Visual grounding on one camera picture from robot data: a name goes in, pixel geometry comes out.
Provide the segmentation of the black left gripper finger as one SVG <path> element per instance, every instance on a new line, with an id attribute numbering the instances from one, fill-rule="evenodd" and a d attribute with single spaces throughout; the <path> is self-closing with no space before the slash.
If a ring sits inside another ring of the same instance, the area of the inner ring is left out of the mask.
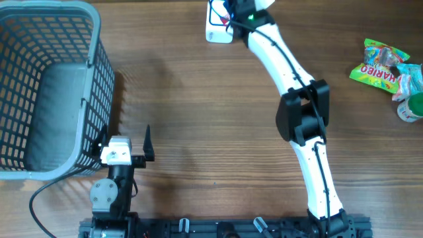
<path id="1" fill-rule="evenodd" d="M 96 139 L 92 142 L 90 147 L 90 154 L 93 157 L 99 157 L 102 151 L 102 146 L 106 144 L 108 137 L 108 127 L 107 125 L 104 125 L 100 132 L 98 133 L 98 136 Z"/>
<path id="2" fill-rule="evenodd" d="M 145 131 L 145 138 L 143 143 L 143 152 L 146 161 L 154 161 L 155 160 L 155 152 L 153 148 L 153 144 L 151 141 L 151 129 L 150 125 L 147 125 Z"/>

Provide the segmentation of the Haribo gummy candy bag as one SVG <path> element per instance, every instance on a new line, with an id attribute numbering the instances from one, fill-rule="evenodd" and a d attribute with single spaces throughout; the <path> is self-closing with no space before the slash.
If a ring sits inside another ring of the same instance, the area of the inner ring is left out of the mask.
<path id="1" fill-rule="evenodd" d="M 364 40 L 364 62 L 355 67 L 349 78 L 395 94 L 399 88 L 392 67 L 404 63 L 410 56 L 397 48 L 366 38 Z"/>

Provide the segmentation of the teal tissue pack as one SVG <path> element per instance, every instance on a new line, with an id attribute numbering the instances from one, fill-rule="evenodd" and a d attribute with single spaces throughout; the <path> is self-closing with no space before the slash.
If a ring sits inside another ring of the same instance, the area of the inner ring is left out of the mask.
<path id="1" fill-rule="evenodd" d="M 411 96 L 422 92 L 422 64 L 401 63 L 397 69 L 400 75 L 411 76 Z"/>

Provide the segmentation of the green-lid white jar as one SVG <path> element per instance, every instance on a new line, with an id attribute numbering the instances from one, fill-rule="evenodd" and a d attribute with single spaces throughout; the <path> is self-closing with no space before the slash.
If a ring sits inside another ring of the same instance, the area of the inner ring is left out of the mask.
<path id="1" fill-rule="evenodd" d="M 405 122 L 413 123 L 422 119 L 422 93 L 412 95 L 400 103 L 397 114 Z"/>

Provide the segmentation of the red coffee stick sachet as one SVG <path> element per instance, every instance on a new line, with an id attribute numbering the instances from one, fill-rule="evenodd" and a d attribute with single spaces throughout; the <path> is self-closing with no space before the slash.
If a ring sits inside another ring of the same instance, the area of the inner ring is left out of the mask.
<path id="1" fill-rule="evenodd" d="M 229 24 L 230 21 L 230 16 L 227 13 L 225 16 L 220 16 L 220 20 L 223 23 L 224 26 L 227 26 Z"/>

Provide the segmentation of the red small candy pack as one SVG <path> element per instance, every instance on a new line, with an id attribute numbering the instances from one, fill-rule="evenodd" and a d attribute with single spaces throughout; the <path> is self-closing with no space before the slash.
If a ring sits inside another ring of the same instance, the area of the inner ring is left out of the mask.
<path id="1" fill-rule="evenodd" d="M 411 95 L 411 76 L 407 74 L 401 74 L 397 80 L 398 89 L 397 92 L 392 96 L 393 101 L 402 101 L 407 99 Z"/>

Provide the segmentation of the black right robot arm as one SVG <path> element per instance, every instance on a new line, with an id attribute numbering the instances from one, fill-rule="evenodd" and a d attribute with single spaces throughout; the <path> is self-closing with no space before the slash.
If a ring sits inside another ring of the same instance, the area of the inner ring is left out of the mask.
<path id="1" fill-rule="evenodd" d="M 310 237 L 336 237 L 348 229 L 327 159 L 330 89 L 307 73 L 268 12 L 271 1 L 226 1 L 235 36 L 261 61 L 280 94 L 276 127 L 297 155 L 307 190 Z"/>

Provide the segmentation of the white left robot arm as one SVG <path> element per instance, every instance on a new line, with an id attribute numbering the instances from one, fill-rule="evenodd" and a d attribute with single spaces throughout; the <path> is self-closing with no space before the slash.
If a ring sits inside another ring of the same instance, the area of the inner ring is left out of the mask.
<path id="1" fill-rule="evenodd" d="M 139 216 L 130 211 L 137 191 L 134 171 L 146 168 L 155 160 L 151 129 L 147 126 L 143 154 L 132 153 L 132 141 L 126 136 L 99 136 L 91 147 L 101 166 L 108 168 L 106 178 L 94 183 L 90 190 L 93 218 L 79 227 L 80 237 L 136 237 Z"/>

